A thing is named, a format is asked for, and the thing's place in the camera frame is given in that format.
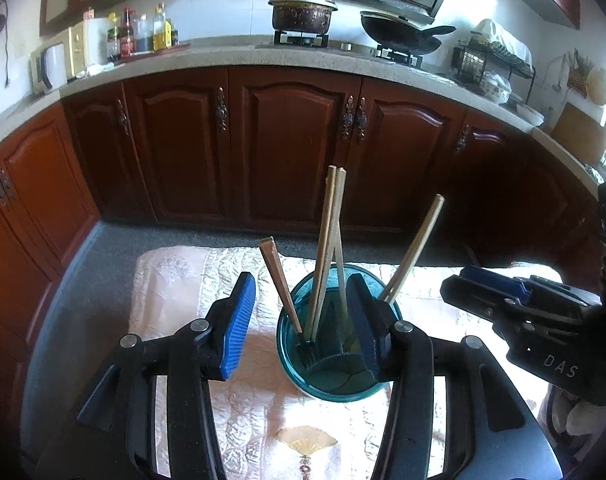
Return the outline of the white gloved right hand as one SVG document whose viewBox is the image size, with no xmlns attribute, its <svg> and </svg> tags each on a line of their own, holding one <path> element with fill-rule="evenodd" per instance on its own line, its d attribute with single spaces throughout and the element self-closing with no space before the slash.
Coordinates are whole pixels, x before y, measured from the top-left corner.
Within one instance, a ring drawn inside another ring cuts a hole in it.
<svg viewBox="0 0 606 480">
<path fill-rule="evenodd" d="M 552 387 L 546 398 L 544 422 L 552 434 L 597 438 L 606 428 L 606 405 L 596 405 Z"/>
</svg>

